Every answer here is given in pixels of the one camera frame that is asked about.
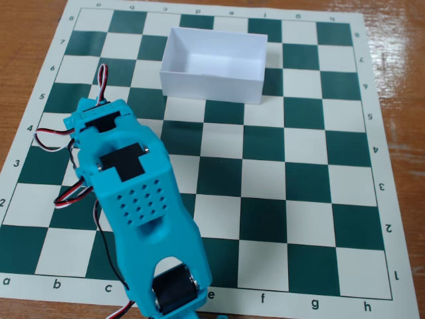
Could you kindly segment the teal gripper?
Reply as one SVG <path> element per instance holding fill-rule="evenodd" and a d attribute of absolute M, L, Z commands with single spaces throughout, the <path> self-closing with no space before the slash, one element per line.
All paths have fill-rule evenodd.
<path fill-rule="evenodd" d="M 122 99 L 114 102 L 102 102 L 89 98 L 81 98 L 77 109 L 63 120 L 67 130 L 73 129 L 70 137 L 74 139 L 74 146 L 79 148 L 79 135 L 84 130 L 96 133 L 109 131 L 125 134 L 137 133 L 137 118 L 133 110 Z"/>

